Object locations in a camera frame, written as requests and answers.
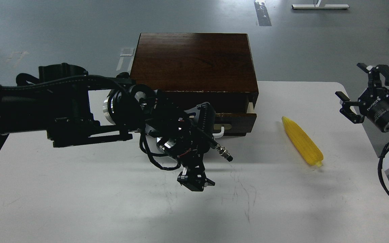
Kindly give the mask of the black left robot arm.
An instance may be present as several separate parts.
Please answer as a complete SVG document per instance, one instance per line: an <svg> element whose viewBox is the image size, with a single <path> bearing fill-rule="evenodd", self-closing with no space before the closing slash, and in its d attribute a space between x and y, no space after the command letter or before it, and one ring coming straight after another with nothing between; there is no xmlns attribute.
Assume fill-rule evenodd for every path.
<svg viewBox="0 0 389 243"><path fill-rule="evenodd" d="M210 103L183 110L161 90L136 84L128 73L89 75L67 63L39 67L39 78L20 73L16 86L0 85L0 150L9 134L46 131L54 147L130 140L161 170L183 167L178 182L202 192L215 182L203 155L220 149L213 138Z"/></svg>

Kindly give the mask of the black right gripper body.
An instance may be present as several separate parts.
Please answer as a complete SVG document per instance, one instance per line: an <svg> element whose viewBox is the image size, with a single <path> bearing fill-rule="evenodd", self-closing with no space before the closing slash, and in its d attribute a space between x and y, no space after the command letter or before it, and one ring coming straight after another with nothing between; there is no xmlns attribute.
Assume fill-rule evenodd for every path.
<svg viewBox="0 0 389 243"><path fill-rule="evenodd" d="M360 114L366 116L381 132L389 132L389 89L366 89L358 101L363 103Z"/></svg>

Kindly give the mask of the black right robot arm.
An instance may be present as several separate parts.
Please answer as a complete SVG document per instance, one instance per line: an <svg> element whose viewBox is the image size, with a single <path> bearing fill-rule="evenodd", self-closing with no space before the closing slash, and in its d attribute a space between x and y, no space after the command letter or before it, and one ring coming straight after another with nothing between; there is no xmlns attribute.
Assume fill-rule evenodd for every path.
<svg viewBox="0 0 389 243"><path fill-rule="evenodd" d="M337 91L335 95L340 99L340 113L354 124L363 123L367 117L381 132L389 132L389 66L368 66L364 63L357 66L368 75L368 86L357 101L351 101L343 92ZM379 156L377 173L381 186L389 196L382 176L383 160L388 152L389 143L386 143Z"/></svg>

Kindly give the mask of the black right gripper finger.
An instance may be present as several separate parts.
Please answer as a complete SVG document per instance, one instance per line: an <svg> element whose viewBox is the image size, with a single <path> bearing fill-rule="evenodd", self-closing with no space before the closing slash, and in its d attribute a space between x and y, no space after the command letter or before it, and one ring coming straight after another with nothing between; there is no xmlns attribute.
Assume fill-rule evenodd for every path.
<svg viewBox="0 0 389 243"><path fill-rule="evenodd" d="M382 87L380 76L385 78L384 85L389 87L389 66L379 64L377 66L368 66L364 63L357 63L358 68L368 75L368 90L373 92L375 88Z"/></svg>
<svg viewBox="0 0 389 243"><path fill-rule="evenodd" d="M343 92L336 91L335 95L341 101L341 109L339 112L344 115L348 120L350 120L354 124L361 124L365 120L364 115L358 115L352 111L351 107L363 107L365 105L362 101L350 101L349 97L347 97Z"/></svg>

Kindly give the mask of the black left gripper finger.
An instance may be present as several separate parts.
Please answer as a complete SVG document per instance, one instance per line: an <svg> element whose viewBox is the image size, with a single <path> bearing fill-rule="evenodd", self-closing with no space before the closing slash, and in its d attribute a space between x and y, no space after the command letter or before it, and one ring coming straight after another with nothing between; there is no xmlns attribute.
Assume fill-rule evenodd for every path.
<svg viewBox="0 0 389 243"><path fill-rule="evenodd" d="M204 172L204 169L202 168L195 168L194 169L194 191L195 192L202 192L204 191L205 187L208 186L215 186L216 183L209 178L206 177L206 174Z"/></svg>
<svg viewBox="0 0 389 243"><path fill-rule="evenodd" d="M177 182L180 183L181 186L185 186L188 190L194 192L195 186L193 184L193 177L190 174L190 169L188 166L183 168L183 171L179 173L177 176Z"/></svg>

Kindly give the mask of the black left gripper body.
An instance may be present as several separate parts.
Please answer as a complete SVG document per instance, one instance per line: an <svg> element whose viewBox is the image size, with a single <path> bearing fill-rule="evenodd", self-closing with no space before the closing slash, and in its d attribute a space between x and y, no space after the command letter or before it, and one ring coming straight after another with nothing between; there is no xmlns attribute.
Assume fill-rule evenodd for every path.
<svg viewBox="0 0 389 243"><path fill-rule="evenodd" d="M157 157L177 162L172 169L204 169L203 156L215 148L213 125L170 125L156 127Z"/></svg>

